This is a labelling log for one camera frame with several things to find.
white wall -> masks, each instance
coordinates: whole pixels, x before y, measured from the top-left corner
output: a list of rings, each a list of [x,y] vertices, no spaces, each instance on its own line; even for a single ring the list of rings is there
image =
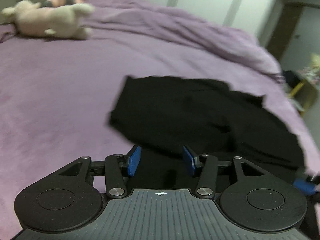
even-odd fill
[[[280,59],[282,69],[303,69],[310,64],[311,53],[320,54],[320,9],[305,7]]]
[[[278,24],[284,4],[282,0],[276,0],[273,9],[269,15],[269,19],[259,37],[260,45],[266,47],[273,35],[273,32]]]
[[[242,0],[232,26],[259,37],[275,0]]]

purple blanket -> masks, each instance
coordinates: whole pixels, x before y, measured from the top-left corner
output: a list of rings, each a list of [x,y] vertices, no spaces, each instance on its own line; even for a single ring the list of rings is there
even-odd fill
[[[89,0],[87,41],[0,36],[0,239],[19,232],[15,196],[84,155],[103,160],[132,144],[105,127],[125,75],[210,78],[266,95],[265,108],[298,135],[308,167],[320,156],[286,99],[277,62],[254,38],[143,0]],[[0,26],[2,35],[8,26]],[[103,181],[95,187],[103,191]]]

metal pivot bolt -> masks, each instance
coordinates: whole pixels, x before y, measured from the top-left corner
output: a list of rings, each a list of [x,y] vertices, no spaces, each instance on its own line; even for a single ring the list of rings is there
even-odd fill
[[[201,196],[209,196],[213,193],[213,190],[208,187],[201,187],[197,190],[198,194]]]
[[[109,190],[109,194],[113,196],[121,196],[124,194],[124,189],[119,187],[114,187],[111,190]]]

wrinkled fabric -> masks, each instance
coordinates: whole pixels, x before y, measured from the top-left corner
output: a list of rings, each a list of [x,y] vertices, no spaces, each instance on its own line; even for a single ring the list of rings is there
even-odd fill
[[[265,95],[263,106],[296,134],[306,165],[319,151],[281,86],[276,61],[246,33],[143,0],[88,0],[87,41],[15,36],[0,44],[0,239],[21,229],[13,210],[28,185],[80,156],[127,153],[132,143],[105,127],[124,77],[225,81]],[[95,187],[104,191],[104,181]]]
[[[134,144],[163,152],[164,162],[182,159],[188,145],[221,161],[242,156],[292,184],[304,166],[302,150],[296,136],[262,102],[263,97],[230,91],[216,80],[128,77],[109,123]],[[159,162],[157,168],[165,170],[165,165]],[[152,178],[148,180],[151,187]]]
[[[0,25],[0,44],[14,37],[16,34],[12,24]]]

ridged gray plate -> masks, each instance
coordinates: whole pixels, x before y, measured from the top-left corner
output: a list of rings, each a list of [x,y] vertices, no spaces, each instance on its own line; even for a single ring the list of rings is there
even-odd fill
[[[111,200],[95,221],[72,232],[29,229],[17,240],[307,240],[296,229],[276,234],[247,231],[228,221],[211,200],[183,190],[135,189]]]

